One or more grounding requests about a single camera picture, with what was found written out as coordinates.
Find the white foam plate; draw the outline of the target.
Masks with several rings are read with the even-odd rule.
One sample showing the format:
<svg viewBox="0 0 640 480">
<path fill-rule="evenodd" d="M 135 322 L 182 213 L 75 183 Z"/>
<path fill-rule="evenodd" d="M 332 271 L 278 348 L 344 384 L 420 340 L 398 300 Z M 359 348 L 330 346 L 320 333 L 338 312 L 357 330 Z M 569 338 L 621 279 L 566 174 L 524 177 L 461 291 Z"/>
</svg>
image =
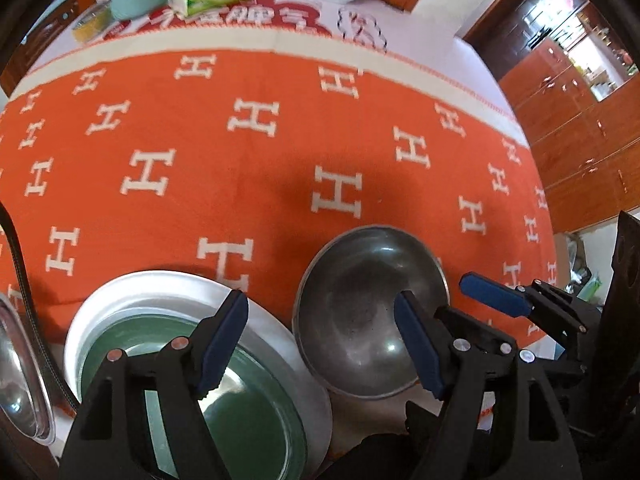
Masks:
<svg viewBox="0 0 640 480">
<path fill-rule="evenodd" d="M 64 374 L 76 396 L 81 347 L 98 331 L 129 315 L 168 315 L 196 325 L 214 315 L 229 287 L 193 274 L 153 270 L 114 278 L 93 292 L 76 313 L 64 346 Z M 292 333 L 268 311 L 251 302 L 248 321 L 236 347 L 243 347 L 273 374 L 294 404 L 306 437 L 302 476 L 309 479 L 326 457 L 332 436 L 331 404 L 326 389 L 307 370 Z"/>
</svg>

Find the small steel bowl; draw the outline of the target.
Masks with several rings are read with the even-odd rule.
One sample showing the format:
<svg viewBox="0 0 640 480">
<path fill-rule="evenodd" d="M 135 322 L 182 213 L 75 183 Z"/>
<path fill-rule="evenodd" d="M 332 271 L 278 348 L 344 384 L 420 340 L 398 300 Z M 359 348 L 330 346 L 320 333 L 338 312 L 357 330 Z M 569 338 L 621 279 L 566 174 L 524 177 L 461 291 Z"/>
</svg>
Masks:
<svg viewBox="0 0 640 480">
<path fill-rule="evenodd" d="M 427 312 L 450 301 L 439 261 L 403 230 L 360 226 L 314 256 L 298 286 L 292 329 L 320 384 L 361 400 L 390 398 L 416 384 L 394 320 L 394 300 L 404 290 Z"/>
</svg>

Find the orange H-pattern blanket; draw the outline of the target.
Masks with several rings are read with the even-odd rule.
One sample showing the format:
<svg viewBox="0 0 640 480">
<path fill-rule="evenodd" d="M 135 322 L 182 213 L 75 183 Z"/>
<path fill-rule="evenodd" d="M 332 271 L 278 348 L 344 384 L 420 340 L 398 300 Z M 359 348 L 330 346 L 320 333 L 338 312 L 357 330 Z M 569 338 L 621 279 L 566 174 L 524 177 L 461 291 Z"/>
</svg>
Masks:
<svg viewBox="0 0 640 480">
<path fill-rule="evenodd" d="M 314 255 L 366 224 L 420 238 L 450 284 L 558 273 L 512 115 L 399 56 L 277 27 L 142 32 L 38 68 L 1 115 L 1 200 L 55 342 L 94 290 L 146 269 L 288 321 Z"/>
</svg>

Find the green plate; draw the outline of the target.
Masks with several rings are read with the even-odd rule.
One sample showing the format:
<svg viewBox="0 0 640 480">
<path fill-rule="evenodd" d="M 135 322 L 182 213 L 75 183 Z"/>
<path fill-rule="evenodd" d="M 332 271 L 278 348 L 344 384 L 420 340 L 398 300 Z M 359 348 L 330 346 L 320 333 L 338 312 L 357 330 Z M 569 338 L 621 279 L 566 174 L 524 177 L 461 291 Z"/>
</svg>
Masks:
<svg viewBox="0 0 640 480">
<path fill-rule="evenodd" d="M 189 336 L 196 324 L 168 315 L 129 315 L 98 331 L 81 347 L 78 387 L 86 393 L 104 356 L 157 352 Z M 233 479 L 299 479 L 307 459 L 306 437 L 294 404 L 273 374 L 236 347 L 217 389 L 198 402 L 217 450 Z"/>
</svg>

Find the wooden cabinet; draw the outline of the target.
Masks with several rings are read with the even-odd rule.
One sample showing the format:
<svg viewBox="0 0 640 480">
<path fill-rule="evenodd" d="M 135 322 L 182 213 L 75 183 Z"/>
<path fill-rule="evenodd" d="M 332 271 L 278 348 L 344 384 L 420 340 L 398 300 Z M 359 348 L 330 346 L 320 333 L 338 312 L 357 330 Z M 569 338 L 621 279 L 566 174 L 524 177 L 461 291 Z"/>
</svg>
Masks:
<svg viewBox="0 0 640 480">
<path fill-rule="evenodd" d="M 639 77 L 598 101 L 550 39 L 499 81 L 538 168 L 554 232 L 639 207 Z"/>
</svg>

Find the large steel bowl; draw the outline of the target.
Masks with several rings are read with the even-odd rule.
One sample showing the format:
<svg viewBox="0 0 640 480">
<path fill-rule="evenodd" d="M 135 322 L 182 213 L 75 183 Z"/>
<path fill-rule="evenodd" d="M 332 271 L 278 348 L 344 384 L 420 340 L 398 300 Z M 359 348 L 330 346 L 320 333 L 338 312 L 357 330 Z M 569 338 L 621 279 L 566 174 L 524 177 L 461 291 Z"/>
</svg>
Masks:
<svg viewBox="0 0 640 480">
<path fill-rule="evenodd" d="M 54 416 L 34 350 L 20 316 L 1 295 L 1 411 L 26 438 L 49 446 Z"/>
</svg>

